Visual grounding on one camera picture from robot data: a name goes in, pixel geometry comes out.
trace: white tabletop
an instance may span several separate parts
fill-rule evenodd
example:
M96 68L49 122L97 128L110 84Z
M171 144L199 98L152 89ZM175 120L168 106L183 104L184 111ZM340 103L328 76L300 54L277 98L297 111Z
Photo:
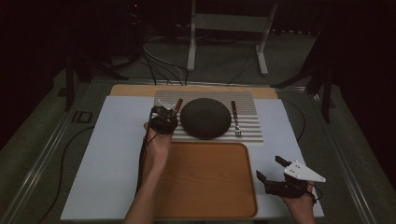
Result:
M149 119L154 97L107 96L92 138L64 206L61 220L123 219L134 198L143 123ZM289 216L282 200L267 195L255 176L282 181L283 167L275 156L304 163L285 108L280 100L255 99L263 146L247 145L258 204L256 218ZM320 203L314 206L322 217Z

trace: striped placemat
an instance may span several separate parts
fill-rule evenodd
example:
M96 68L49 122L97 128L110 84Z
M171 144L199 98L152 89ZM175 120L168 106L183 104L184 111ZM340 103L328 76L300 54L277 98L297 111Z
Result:
M154 105L160 105L159 101L168 104L175 104L177 100L183 99L183 104L179 110L183 109L189 101L198 98L211 98L222 102L229 109L231 116L233 110L231 101L236 103L236 110L238 112L239 127L242 130L242 138L235 136L233 130L235 123L232 121L230 129L224 135L211 139L201 140L187 134L180 122L175 129L173 140L178 142L240 142L246 145L263 145L262 129L260 127L259 118L257 116L256 106L254 105L253 97L250 91L157 91L154 97Z

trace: hand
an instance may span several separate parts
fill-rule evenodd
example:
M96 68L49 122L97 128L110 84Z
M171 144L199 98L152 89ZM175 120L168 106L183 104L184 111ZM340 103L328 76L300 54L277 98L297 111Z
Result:
M308 181L308 192L312 192L314 183ZM311 195L304 194L300 198L285 198L282 197L283 202L288 206L290 214L294 221L299 224L315 223L314 219L314 201Z
M144 124L145 129L149 127L148 123ZM169 156L169 150L172 145L172 134L160 134L152 129L148 129L147 135L147 152L152 158L152 167L163 169Z

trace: fork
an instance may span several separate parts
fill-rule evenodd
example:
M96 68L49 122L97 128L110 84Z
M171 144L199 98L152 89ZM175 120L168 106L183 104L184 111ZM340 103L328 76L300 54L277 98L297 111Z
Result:
M241 129L238 125L238 115L236 114L236 104L235 101L231 101L231 106L233 107L233 120L235 121L235 136L242 137Z

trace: black plate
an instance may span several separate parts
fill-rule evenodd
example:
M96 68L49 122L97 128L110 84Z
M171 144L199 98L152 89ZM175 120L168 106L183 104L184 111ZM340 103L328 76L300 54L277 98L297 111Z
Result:
M184 105L180 112L184 130L199 139L213 139L225 134L231 125L231 114L221 102L199 98Z

